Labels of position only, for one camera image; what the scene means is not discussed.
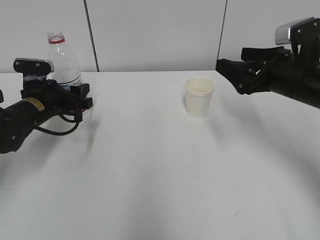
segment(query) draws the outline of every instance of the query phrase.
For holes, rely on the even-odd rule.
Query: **black cable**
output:
[[[42,133],[45,133],[45,134],[54,135],[54,136],[65,136],[65,135],[71,134],[72,132],[74,132],[78,128],[79,123],[81,122],[81,121],[77,121],[76,120],[76,116],[79,115],[79,114],[82,114],[82,110],[80,109],[77,101],[72,96],[70,96],[70,92],[69,91],[64,90],[63,88],[60,88],[60,87],[53,87],[52,86],[51,88],[55,89],[55,90],[59,91],[60,93],[62,93],[63,95],[65,95],[72,102],[72,104],[74,105],[74,107],[75,107],[75,109],[74,109],[74,120],[67,119],[66,117],[63,116],[63,113],[59,113],[58,115],[64,121],[66,121],[68,123],[75,123],[75,125],[70,130],[64,131],[64,132],[51,131],[51,130],[45,129],[43,127],[40,127],[40,126],[36,125],[35,123],[33,123],[32,126],[33,126],[33,128],[35,130],[38,130],[38,131],[40,131]]]
[[[58,131],[51,131],[51,130],[48,130],[48,129],[45,129],[45,128],[42,128],[42,127],[40,127],[38,125],[33,124],[33,127],[34,127],[35,130],[38,130],[38,131],[43,132],[45,134],[54,135],[54,136],[65,136],[65,135],[71,134],[78,128],[78,126],[79,126],[79,122],[77,122],[73,126],[73,128],[71,128],[68,131],[58,132]]]

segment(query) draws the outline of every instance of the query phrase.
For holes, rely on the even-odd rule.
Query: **clear plastic bottle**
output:
[[[70,91],[70,86],[83,84],[80,67],[74,52],[66,44],[62,32],[48,32],[49,41],[49,60],[53,62],[54,73],[51,74],[61,88]],[[91,109],[82,113],[82,122],[88,122],[92,117]]]

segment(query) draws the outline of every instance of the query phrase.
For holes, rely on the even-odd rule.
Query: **white wall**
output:
[[[87,0],[100,71],[215,69],[226,0]]]
[[[14,72],[16,57],[48,58],[47,32],[62,31],[82,71],[95,71],[82,0],[12,0],[0,7],[0,72]]]
[[[276,47],[276,28],[305,17],[320,17],[320,1],[228,0],[219,59],[238,61],[244,47]]]

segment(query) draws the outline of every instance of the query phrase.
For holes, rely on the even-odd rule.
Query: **cup rim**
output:
[[[195,78],[202,78],[202,79],[206,79],[206,80],[209,80],[212,85],[213,85],[213,90],[211,92],[205,92],[205,93],[198,93],[198,92],[194,92],[194,91],[191,91],[188,87],[187,87],[187,82],[190,80],[190,79],[195,79]],[[189,94],[192,94],[194,96],[208,96],[210,94],[212,94],[215,90],[216,90],[216,85],[206,76],[193,76],[193,77],[190,77],[187,81],[185,81],[184,83],[184,88],[185,90],[189,93]]]

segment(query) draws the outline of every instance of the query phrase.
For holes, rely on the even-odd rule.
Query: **wall seam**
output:
[[[100,72],[99,64],[98,64],[98,58],[97,58],[97,52],[96,52],[96,47],[95,47],[95,41],[94,41],[94,36],[92,34],[92,28],[91,28],[91,23],[90,23],[87,0],[83,0],[83,4],[84,4],[85,15],[86,15],[86,21],[88,23],[88,28],[89,28],[90,40],[91,40],[93,56],[94,56],[94,61],[95,61],[95,68],[96,68],[97,72]]]
[[[222,27],[221,27],[221,35],[220,35],[220,41],[219,41],[219,48],[218,48],[218,54],[217,54],[217,56],[216,56],[216,64],[217,64],[217,61],[218,61],[219,55],[220,55],[221,41],[222,41],[223,32],[224,32],[224,27],[225,27],[225,19],[226,19],[227,5],[228,5],[228,0],[225,0],[225,7],[224,7]]]

